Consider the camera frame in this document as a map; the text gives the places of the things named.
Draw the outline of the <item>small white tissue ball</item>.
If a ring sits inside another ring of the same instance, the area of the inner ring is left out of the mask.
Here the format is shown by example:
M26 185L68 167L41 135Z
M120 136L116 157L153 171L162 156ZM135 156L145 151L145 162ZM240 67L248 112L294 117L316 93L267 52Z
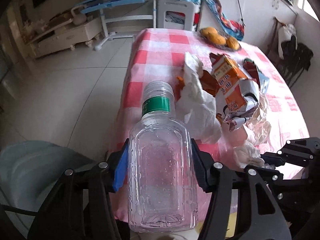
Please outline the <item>small white tissue ball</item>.
M247 165L263 167L265 163L261 158L260 151L248 141L234 148L234 159L237 166L242 169Z

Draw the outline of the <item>clear plastic bottle green label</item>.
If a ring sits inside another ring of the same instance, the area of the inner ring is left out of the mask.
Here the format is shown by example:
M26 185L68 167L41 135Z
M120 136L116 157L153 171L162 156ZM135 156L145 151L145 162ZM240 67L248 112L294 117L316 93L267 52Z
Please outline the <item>clear plastic bottle green label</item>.
M135 232L175 232L197 225L190 135L175 118L171 85L143 91L141 120L129 132L128 223Z

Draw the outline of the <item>white tissue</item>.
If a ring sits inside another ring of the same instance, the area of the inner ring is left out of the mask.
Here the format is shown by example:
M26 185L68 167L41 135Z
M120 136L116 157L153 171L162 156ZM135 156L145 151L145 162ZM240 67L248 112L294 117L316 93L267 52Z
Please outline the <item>white tissue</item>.
M192 138L203 144L215 144L222 129L216 118L216 100L204 90L200 81L204 74L201 60L186 52L183 65L185 87L176 102L176 117L184 123Z

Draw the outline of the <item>small orange peel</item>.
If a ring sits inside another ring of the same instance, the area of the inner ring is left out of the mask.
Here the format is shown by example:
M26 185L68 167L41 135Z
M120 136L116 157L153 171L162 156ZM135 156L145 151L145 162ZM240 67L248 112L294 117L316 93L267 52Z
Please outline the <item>small orange peel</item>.
M178 101L181 97L181 92L185 87L184 78L181 76L176 77L176 85L175 85L175 100Z

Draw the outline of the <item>blue green milk carton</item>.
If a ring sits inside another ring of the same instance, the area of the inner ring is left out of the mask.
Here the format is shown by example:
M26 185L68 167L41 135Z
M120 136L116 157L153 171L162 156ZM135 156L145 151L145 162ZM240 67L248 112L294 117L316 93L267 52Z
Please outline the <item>blue green milk carton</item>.
M259 86L260 92L262 94L266 94L270 78L264 75L264 73L257 67L255 62L249 58L245 58L242 61L242 66L246 70L246 72L248 72L251 78L256 81Z

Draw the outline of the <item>teal sofa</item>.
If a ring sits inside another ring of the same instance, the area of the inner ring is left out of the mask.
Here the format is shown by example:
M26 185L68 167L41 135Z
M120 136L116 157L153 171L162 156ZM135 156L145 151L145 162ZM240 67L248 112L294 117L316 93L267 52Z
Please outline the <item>teal sofa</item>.
M28 239L29 226L49 192L67 170L91 169L96 162L66 147L25 141L1 150L1 239Z

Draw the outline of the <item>black clothes on chair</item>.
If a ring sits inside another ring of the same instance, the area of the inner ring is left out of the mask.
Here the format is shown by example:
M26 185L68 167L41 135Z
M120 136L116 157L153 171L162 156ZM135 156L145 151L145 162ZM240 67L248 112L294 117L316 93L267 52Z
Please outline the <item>black clothes on chair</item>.
M285 83L292 88L303 72L309 70L313 51L298 42L294 25L285 24L276 17L273 19L274 29L266 56L274 63Z

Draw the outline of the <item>red white checkered tablecloth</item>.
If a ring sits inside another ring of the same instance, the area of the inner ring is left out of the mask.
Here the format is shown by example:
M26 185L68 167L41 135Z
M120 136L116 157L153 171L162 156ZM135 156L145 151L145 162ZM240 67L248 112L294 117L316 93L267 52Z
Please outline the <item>red white checkered tablecloth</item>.
M204 90L200 78L212 69L210 53L219 50L199 34L183 30L145 29L132 44L124 79L121 105L114 124L112 150L121 148L141 119L143 89L151 81L165 81L178 102L177 117L185 122L199 148L229 167L236 167L235 147L251 146L261 152L275 151L289 139L309 136L303 115L285 81L262 51L243 44L230 53L238 63L252 59L269 78L268 89L253 118L232 132L216 116L216 99Z

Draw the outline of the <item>dark fruit bowl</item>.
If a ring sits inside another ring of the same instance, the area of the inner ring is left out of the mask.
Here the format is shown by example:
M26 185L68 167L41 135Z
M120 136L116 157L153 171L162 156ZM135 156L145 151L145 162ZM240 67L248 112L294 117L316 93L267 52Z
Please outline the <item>dark fruit bowl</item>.
M200 30L201 36L215 48L225 51L239 51L241 45L239 41L224 32L217 31L213 27L207 27Z

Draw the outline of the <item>yellow mango right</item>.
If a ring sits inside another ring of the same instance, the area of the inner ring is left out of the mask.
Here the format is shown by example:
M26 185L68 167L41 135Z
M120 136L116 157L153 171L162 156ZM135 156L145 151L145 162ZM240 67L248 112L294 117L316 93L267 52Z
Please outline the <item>yellow mango right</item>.
M231 48L233 50L238 50L239 47L240 47L240 44L238 42L238 40L232 36L229 36L227 39L226 39L226 44L227 44L227 47L228 48Z

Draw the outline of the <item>yellow mango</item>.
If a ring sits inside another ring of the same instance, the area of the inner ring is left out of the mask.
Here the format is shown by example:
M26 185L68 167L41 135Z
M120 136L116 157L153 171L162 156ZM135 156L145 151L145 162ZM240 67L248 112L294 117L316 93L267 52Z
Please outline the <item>yellow mango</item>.
M212 42L213 44L217 44L219 46L225 46L226 45L226 38L219 35L219 34L210 34L208 37L208 40Z
M218 34L217 30L213 27L206 27L201 29L201 35L208 38L210 34Z
M238 42L238 40L232 36L229 36L227 39L226 39L226 44L227 44L227 47L228 48L231 48L233 50L238 50L239 47L240 47L240 44Z

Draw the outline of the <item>yellow mango middle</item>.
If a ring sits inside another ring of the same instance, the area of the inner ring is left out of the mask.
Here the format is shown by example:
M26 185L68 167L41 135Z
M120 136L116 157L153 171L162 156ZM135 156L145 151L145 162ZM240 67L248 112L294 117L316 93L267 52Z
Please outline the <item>yellow mango middle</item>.
M219 35L219 34L210 34L208 37L208 40L212 42L213 44L217 44L219 46L225 46L226 45L226 38Z

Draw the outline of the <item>yellow mango left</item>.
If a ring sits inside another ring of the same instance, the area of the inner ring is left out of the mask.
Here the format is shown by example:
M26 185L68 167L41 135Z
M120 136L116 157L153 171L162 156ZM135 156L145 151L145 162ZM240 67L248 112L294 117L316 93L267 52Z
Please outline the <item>yellow mango left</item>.
M218 34L217 30L213 27L206 27L201 29L201 35L208 38L210 34Z

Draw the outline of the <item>white storage cabinet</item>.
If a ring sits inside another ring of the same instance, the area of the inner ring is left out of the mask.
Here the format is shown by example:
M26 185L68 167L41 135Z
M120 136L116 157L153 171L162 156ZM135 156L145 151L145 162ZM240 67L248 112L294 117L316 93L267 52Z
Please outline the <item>white storage cabinet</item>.
M275 19L294 24L297 12L284 0L220 0L222 12L229 20L244 20L243 42L267 52L271 43Z

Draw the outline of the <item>cream TV cabinet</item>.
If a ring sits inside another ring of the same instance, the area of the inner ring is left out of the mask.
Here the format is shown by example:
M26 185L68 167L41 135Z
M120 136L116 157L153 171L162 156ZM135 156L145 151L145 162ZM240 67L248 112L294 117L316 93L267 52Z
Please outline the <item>cream TV cabinet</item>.
M34 38L27 44L28 53L31 58L37 59L65 49L74 50L75 45L79 43L84 43L90 48L93 42L99 39L101 32L100 18L77 26L70 23Z

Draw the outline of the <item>white plastic stool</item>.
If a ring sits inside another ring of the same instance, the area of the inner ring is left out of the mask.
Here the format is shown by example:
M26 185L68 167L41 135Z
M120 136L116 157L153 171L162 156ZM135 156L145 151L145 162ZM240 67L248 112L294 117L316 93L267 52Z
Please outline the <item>white plastic stool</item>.
M157 1L157 28L196 31L201 6L179 0Z

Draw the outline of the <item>pink kettle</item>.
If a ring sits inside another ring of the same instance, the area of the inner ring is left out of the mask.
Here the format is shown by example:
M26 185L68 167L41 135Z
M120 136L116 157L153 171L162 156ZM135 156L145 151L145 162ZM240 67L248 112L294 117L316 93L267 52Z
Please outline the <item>pink kettle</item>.
M73 17L73 24L74 25L78 26L78 25L81 25L87 21L87 16L85 14L81 13L81 10L84 8L85 8L84 5L79 5L79 6L73 7L71 9L71 15Z

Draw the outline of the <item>colourful hanging bag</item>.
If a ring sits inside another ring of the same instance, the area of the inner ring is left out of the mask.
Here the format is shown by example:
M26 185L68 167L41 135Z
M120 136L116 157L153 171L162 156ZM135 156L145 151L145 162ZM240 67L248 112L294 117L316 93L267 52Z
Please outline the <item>colourful hanging bag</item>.
M222 30L236 38L238 41L242 41L245 35L245 23L242 14L240 0L237 0L239 12L240 12L240 21L236 22L234 20L229 20L222 10L222 4L220 0L204 0L212 14L215 16L218 24Z

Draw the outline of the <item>blue study desk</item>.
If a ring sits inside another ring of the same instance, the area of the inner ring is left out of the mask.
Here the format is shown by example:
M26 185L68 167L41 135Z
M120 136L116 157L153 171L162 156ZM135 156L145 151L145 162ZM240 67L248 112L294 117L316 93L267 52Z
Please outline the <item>blue study desk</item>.
M107 18L105 16L106 9L113 9L117 7L123 7L125 5L145 4L149 1L152 2L152 13L147 15L129 15L121 17ZM107 28L108 23L124 22L124 21L152 21L152 27L157 27L157 2L156 0L85 0L76 5L76 7L83 9L80 11L82 14L89 14L92 12L98 12L100 22L102 26L103 40L95 45L94 50L99 51L108 40L114 40L118 38L132 38L134 32L129 31L127 33L117 34L116 32L109 32Z

